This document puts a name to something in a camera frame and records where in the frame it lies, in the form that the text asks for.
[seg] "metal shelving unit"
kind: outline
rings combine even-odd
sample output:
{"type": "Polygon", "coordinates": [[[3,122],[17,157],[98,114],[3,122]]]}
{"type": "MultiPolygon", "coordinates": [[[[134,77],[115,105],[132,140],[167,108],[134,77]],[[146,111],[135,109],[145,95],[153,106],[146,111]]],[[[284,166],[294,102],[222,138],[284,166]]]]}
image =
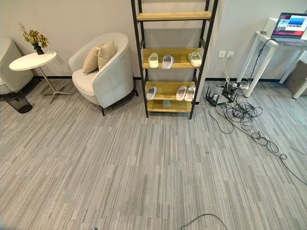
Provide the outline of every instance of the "metal shelving unit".
{"type": "Polygon", "coordinates": [[[146,117],[148,118],[148,112],[174,112],[174,113],[190,113],[189,119],[193,116],[194,106],[196,104],[196,95],[199,91],[199,86],[201,82],[201,76],[203,67],[206,61],[206,56],[208,52],[209,42],[211,38],[214,18],[216,14],[218,0],[214,0],[212,11],[209,10],[209,2],[207,0],[205,3],[204,11],[195,12],[157,12],[157,13],[146,13],[142,12],[142,0],[138,0],[137,6],[139,8],[138,14],[136,12],[135,0],[131,0],[133,22],[134,22],[134,32],[136,37],[136,45],[138,50],[139,67],[141,73],[142,81],[142,91],[144,98],[144,105],[146,111],[146,117]],[[157,21],[187,21],[187,20],[201,20],[201,37],[198,47],[195,48],[161,48],[161,49],[147,49],[145,45],[145,35],[144,35],[144,22],[157,22],[157,21]],[[208,33],[206,36],[206,41],[203,39],[206,21],[209,21],[208,33]],[[141,40],[138,25],[141,27],[141,40]],[[199,68],[193,67],[189,60],[188,54],[193,51],[200,51],[203,48],[202,63],[199,68]],[[194,69],[193,81],[148,81],[148,57],[151,53],[157,53],[159,56],[159,68],[162,65],[162,59],[164,54],[170,54],[175,58],[175,62],[172,69],[194,69]],[[158,88],[158,93],[153,100],[147,101],[146,90],[151,85],[155,85],[158,88]],[[192,102],[186,101],[176,101],[175,95],[179,86],[186,85],[187,87],[196,86],[195,97],[192,102]],[[162,106],[162,100],[170,100],[171,106],[162,106]]]}

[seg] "armchair leg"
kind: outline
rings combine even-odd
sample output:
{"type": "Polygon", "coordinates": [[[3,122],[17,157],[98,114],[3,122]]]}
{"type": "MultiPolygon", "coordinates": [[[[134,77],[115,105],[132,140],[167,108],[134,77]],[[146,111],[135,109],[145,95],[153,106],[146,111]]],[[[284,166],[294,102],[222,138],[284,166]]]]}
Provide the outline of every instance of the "armchair leg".
{"type": "Polygon", "coordinates": [[[139,96],[139,94],[138,94],[138,91],[136,90],[136,81],[135,80],[133,80],[133,90],[132,90],[133,92],[134,92],[134,94],[138,97],[139,96]]]}
{"type": "Polygon", "coordinates": [[[102,116],[105,116],[105,112],[102,106],[101,106],[101,112],[102,112],[102,116]]]}
{"type": "Polygon", "coordinates": [[[134,94],[138,97],[139,96],[138,91],[136,89],[134,89],[133,91],[134,91],[134,94]]]}

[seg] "clear slipper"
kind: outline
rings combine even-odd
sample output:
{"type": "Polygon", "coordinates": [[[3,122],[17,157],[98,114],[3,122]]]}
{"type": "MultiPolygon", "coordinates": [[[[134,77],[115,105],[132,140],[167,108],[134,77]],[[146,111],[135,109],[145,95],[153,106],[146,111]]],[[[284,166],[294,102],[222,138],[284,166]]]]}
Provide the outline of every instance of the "clear slipper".
{"type": "Polygon", "coordinates": [[[151,86],[147,90],[146,98],[148,100],[153,100],[156,93],[157,93],[157,87],[156,86],[151,86]]]}
{"type": "Polygon", "coordinates": [[[184,86],[184,85],[180,86],[180,87],[178,88],[178,90],[177,90],[175,99],[176,99],[177,101],[182,101],[182,100],[184,99],[184,96],[185,96],[186,93],[187,93],[187,90],[188,90],[188,88],[187,88],[186,86],[184,86]]]}
{"type": "Polygon", "coordinates": [[[162,67],[163,69],[170,69],[174,63],[174,57],[169,54],[165,54],[163,57],[162,67]]]}
{"type": "Polygon", "coordinates": [[[158,55],[156,53],[150,54],[148,58],[148,63],[150,68],[152,69],[158,68],[159,67],[158,55]]]}
{"type": "Polygon", "coordinates": [[[201,56],[200,56],[199,52],[189,53],[188,59],[191,62],[193,67],[201,66],[201,56]]]}
{"type": "Polygon", "coordinates": [[[187,102],[191,102],[194,99],[195,87],[189,87],[188,91],[184,97],[184,100],[187,102]]]}

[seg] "table leg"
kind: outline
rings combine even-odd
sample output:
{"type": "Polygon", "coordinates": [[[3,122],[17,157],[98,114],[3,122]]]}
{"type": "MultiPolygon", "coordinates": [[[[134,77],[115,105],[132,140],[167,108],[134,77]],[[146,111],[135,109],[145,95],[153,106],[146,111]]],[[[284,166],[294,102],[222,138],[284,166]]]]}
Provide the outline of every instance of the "table leg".
{"type": "Polygon", "coordinates": [[[251,92],[253,91],[253,89],[255,88],[255,86],[257,84],[257,82],[259,81],[261,75],[263,74],[265,68],[267,67],[269,61],[273,57],[273,54],[275,53],[276,48],[277,48],[277,46],[271,46],[270,47],[270,50],[269,50],[267,56],[265,57],[262,65],[259,67],[259,70],[255,73],[254,80],[250,84],[249,89],[246,91],[246,93],[244,95],[245,97],[249,97],[250,96],[251,92]]]}
{"type": "Polygon", "coordinates": [[[304,55],[305,51],[301,50],[298,55],[296,56],[295,60],[293,61],[293,64],[289,67],[289,69],[284,73],[283,77],[280,79],[279,83],[283,84],[284,81],[287,79],[287,77],[290,75],[290,73],[293,71],[294,67],[298,63],[298,61],[301,59],[301,57],[304,55]]]}
{"type": "Polygon", "coordinates": [[[236,80],[237,83],[242,81],[242,78],[244,77],[244,74],[245,74],[246,70],[248,69],[248,65],[249,65],[249,63],[250,63],[250,61],[251,61],[251,59],[252,59],[252,57],[253,57],[253,55],[255,53],[255,50],[256,50],[256,48],[258,46],[258,43],[259,43],[259,40],[258,40],[258,38],[256,36],[255,37],[255,41],[254,41],[254,43],[253,43],[253,45],[252,45],[252,47],[250,49],[250,52],[248,54],[248,58],[245,61],[244,67],[242,69],[242,72],[240,73],[239,77],[236,80]]]}
{"type": "Polygon", "coordinates": [[[307,78],[305,83],[298,89],[298,91],[293,95],[293,99],[297,99],[304,91],[307,89],[307,78]]]}
{"type": "Polygon", "coordinates": [[[57,94],[62,94],[62,95],[71,95],[71,93],[68,93],[68,92],[62,92],[62,91],[57,91],[53,85],[51,84],[51,82],[49,81],[48,77],[46,76],[46,74],[43,72],[42,68],[38,67],[39,70],[42,72],[43,74],[43,77],[45,78],[45,80],[47,81],[48,85],[52,88],[52,93],[45,93],[44,95],[53,95],[52,98],[51,98],[51,101],[50,101],[50,104],[53,102],[55,96],[57,94]]]}

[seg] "power strip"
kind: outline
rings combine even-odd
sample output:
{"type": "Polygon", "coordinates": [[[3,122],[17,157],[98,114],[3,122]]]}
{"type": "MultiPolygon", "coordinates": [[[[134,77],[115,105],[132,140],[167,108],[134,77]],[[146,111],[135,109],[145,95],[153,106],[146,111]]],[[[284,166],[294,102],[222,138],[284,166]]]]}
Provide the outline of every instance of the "power strip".
{"type": "MultiPolygon", "coordinates": [[[[232,83],[232,87],[234,87],[234,88],[238,88],[237,85],[238,85],[237,83],[232,83]]],[[[249,84],[247,86],[240,86],[239,89],[248,90],[249,84]]]]}

